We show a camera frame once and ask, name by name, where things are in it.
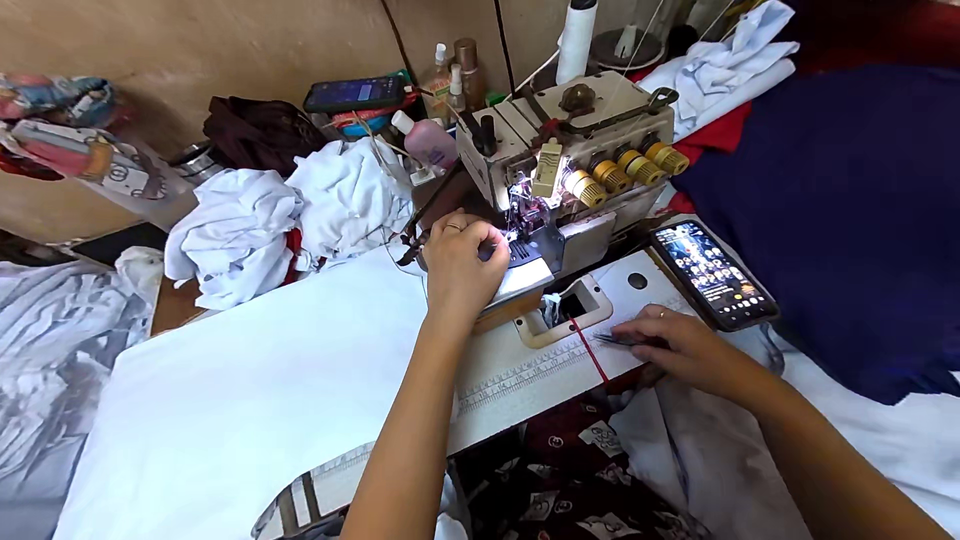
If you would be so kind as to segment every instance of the black phone case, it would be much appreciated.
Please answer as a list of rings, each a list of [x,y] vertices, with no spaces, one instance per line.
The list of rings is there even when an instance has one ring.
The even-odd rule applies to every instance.
[[[685,221],[674,223],[673,225],[660,227],[659,229],[654,229],[650,231],[650,243],[654,248],[654,251],[660,257],[660,262],[665,267],[670,269],[670,273],[673,274],[674,279],[684,287],[686,298],[694,302],[695,304],[694,307],[702,317],[709,319],[710,324],[713,325],[713,327],[719,331],[738,331],[738,330],[749,328],[753,325],[762,323],[764,321],[770,321],[770,320],[776,319],[777,317],[780,316],[780,306],[778,306],[777,302],[774,301],[771,303],[773,305],[773,310],[774,310],[773,313],[770,313],[769,315],[765,315],[763,317],[757,317],[756,319],[745,319],[744,324],[737,325],[736,327],[732,327],[731,325],[727,324],[727,321],[719,317],[717,312],[713,309],[713,306],[711,306],[709,302],[707,302],[707,299],[704,298],[704,296],[700,293],[699,290],[697,290],[697,287],[693,286],[693,283],[690,282],[690,279],[686,276],[683,270],[681,270],[677,266],[677,263],[675,263],[673,261],[673,258],[670,257],[670,255],[667,253],[666,248],[664,248],[663,245],[660,244],[660,242],[657,240],[657,231],[662,231],[664,229],[674,229],[678,225],[682,225],[683,223],[692,223],[697,227],[699,227],[700,230],[704,232],[704,235],[710,240],[712,240],[713,243],[720,248],[720,251],[724,254],[725,257],[727,257],[727,259],[729,260],[735,260],[735,259],[731,257],[729,253],[727,253],[727,250],[723,249],[723,246],[720,244],[720,242],[717,241],[717,239],[713,236],[713,234],[709,233],[707,228],[704,227],[704,224],[700,223],[695,219],[687,219]],[[750,272],[749,269],[744,267],[741,270],[744,273],[744,275],[750,279],[751,283],[756,287],[756,290],[763,293],[763,296],[773,300],[773,296],[771,296],[766,289],[760,286],[760,283],[756,280],[756,278]]]
[[[393,91],[389,95],[379,99],[368,99],[358,102],[320,103],[318,102],[318,96],[316,95],[316,88],[320,85],[328,85],[333,83],[376,82],[390,79],[394,80]],[[349,112],[351,110],[371,110],[395,107],[403,103],[403,86],[403,78],[398,75],[392,77],[378,77],[374,79],[356,79],[355,81],[324,81],[322,83],[315,83],[310,87],[310,91],[306,94],[306,99],[303,100],[303,110],[307,112],[326,112],[328,114],[335,114],[337,112]]]

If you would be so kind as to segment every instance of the finger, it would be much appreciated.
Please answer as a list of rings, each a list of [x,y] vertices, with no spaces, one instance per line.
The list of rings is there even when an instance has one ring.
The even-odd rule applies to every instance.
[[[671,322],[657,318],[640,318],[633,321],[620,323],[611,328],[611,333],[616,336],[629,335],[635,340],[643,340],[648,337],[662,337],[670,340]]]
[[[665,319],[667,317],[673,317],[678,314],[679,313],[677,313],[673,309],[670,309],[667,306],[661,306],[660,304],[647,304],[646,306],[643,307],[643,309],[640,310],[640,313],[636,315],[636,318],[637,319],[642,319],[642,318]]]
[[[464,213],[464,209],[455,209],[451,213],[441,216],[437,221],[434,221],[433,226],[430,227],[430,239],[439,239],[440,235],[444,232],[446,224],[450,222],[450,218],[461,213]]]
[[[493,250],[493,255],[490,256],[490,259],[487,262],[484,262],[484,266],[490,268],[491,272],[500,274],[502,279],[503,274],[507,272],[507,266],[510,265],[510,247],[507,245],[507,242],[503,239],[503,234],[500,235],[500,242],[496,244],[496,248]]]
[[[667,351],[666,349],[660,349],[658,347],[650,347],[649,345],[635,345],[631,347],[630,352],[636,357],[636,359],[653,362],[669,373],[676,371],[677,368],[680,367],[680,364],[685,360],[683,356],[680,356],[673,351]]]
[[[444,234],[458,234],[467,229],[470,225],[476,223],[477,221],[483,220],[479,215],[473,215],[471,213],[458,213],[450,217],[450,220],[446,223],[444,227]]]
[[[498,230],[497,227],[483,220],[475,221],[464,229],[464,239],[469,240],[471,245],[476,246],[479,246],[480,242],[488,238],[496,242],[495,237],[497,235],[499,235],[501,239],[503,238],[503,235],[500,234],[500,230]]]

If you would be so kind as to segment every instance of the white thread spool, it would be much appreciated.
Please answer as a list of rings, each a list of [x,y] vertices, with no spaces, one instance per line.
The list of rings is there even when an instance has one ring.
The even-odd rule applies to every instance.
[[[587,58],[593,40],[593,21],[597,16],[597,0],[570,0],[561,35],[560,59],[557,61],[557,84],[569,83],[587,73]]]

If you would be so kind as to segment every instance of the beige wall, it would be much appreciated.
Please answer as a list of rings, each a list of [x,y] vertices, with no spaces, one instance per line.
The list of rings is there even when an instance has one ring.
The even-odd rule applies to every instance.
[[[166,155],[201,138],[210,96],[299,105],[320,79],[402,67],[377,0],[8,0],[0,50],[0,71],[117,83]]]
[[[508,91],[492,0],[387,0],[417,72],[437,41],[477,40],[488,86]],[[136,109],[134,131],[163,156],[203,138],[213,95],[300,105],[320,80],[403,66],[379,0],[6,0],[0,72],[96,75]],[[501,0],[516,81],[556,47],[567,0]],[[597,30],[630,0],[600,0]],[[82,186],[0,174],[0,228],[36,241],[95,236],[135,217]]]

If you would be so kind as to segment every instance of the red thread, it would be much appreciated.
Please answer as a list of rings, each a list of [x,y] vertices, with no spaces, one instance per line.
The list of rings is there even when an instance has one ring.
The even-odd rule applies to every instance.
[[[591,349],[590,344],[587,343],[584,333],[580,331],[580,325],[577,324],[577,319],[570,319],[570,324],[573,325],[573,330],[577,331],[577,335],[580,336],[580,340],[584,342],[584,347],[587,347],[587,352],[590,354],[590,359],[593,360],[593,365],[597,366],[597,371],[600,373],[600,377],[603,378],[603,382],[610,382],[610,380],[607,379],[607,374],[604,373],[603,368],[600,367],[600,362],[597,361],[597,357],[593,354],[593,349]]]

